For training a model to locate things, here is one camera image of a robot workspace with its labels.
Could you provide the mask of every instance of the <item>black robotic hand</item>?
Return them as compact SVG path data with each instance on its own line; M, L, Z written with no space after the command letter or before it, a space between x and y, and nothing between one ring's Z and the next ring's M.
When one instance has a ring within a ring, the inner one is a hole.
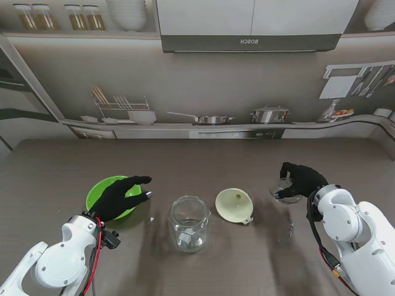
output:
M115 219L124 211L134 208L151 197L147 195L147 192L143 192L139 195L125 198L126 192L134 185L148 184L151 180L152 178L148 176L134 176L114 182L104 190L101 197L89 210L89 214L94 213L103 222Z
M293 183L291 187L277 192L279 199L299 194L308 197L317 188L328 185L326 179L319 172L308 166L285 162L280 171L280 178L286 178L288 172Z

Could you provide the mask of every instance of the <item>small glass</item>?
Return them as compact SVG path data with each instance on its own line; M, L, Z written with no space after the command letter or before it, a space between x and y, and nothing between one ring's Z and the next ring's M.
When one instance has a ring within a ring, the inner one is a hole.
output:
M300 195L280 199L277 194L278 191L291 187L292 183L293 180L291 178L281 178L276 182L276 185L270 187L270 194L275 198L277 202L281 202L283 204L297 204L301 199Z
M38 30L37 21L31 12L29 4L14 4L14 8L18 12L22 25L27 30Z
M37 14L37 21L43 30L57 30L57 25L53 16L49 13L49 6L46 4L33 4L33 9Z
M69 12L69 19L72 23L73 30L88 31L86 25L85 16L82 14L81 6L79 5L65 5L64 6Z
M104 28L103 18L101 17L98 6L82 5L82 7L86 11L86 18L88 19L91 30L106 30L106 28Z
M187 195L176 200L168 215L173 245L188 253L203 249L209 238L210 216L210 210L198 197Z

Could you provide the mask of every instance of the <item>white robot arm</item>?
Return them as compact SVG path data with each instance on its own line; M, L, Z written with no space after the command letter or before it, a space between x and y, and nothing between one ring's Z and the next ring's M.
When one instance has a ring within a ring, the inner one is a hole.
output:
M63 288L63 296L73 296L87 272L85 248L96 245L98 229L94 219L77 215L62 227L62 242L47 248L45 242L36 244L20 261L5 283L0 296L28 296L22 289L22 280L29 270L33 278L50 289ZM113 249L119 245L116 232L105 231L103 245Z
M395 295L395 229L384 214L369 202L357 205L350 192L337 185L316 192L314 204L338 249L347 274L342 278L360 296Z

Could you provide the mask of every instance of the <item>table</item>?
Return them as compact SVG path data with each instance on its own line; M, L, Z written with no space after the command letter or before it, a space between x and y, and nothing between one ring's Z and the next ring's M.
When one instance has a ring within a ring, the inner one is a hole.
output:
M107 224L122 243L101 253L98 296L352 295L321 261L304 200L287 206L269 195L284 161L315 168L395 224L395 167L367 139L24 141L0 165L0 282L31 246L59 242L62 224L85 209L98 181L149 175L152 199ZM216 195L229 187L252 197L250 225L216 212ZM167 214L183 195L200 197L212 212L209 245L193 255L168 242ZM337 254L321 224L318 231ZM31 296L59 293L23 284Z

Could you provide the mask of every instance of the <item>pot handle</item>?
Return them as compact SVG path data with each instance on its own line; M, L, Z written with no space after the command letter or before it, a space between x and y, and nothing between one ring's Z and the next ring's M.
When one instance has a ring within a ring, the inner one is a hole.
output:
M245 220L243 221L243 224L244 224L244 225L247 225L247 224L250 223L252 220L253 220L253 217L250 217L250 218L248 218L248 219L245 219Z
M195 115L189 115L189 114L182 114L182 113L175 113L175 112L168 112L169 114L175 114L175 115L182 115L182 116L189 116L195 118L196 121L198 121L198 117Z

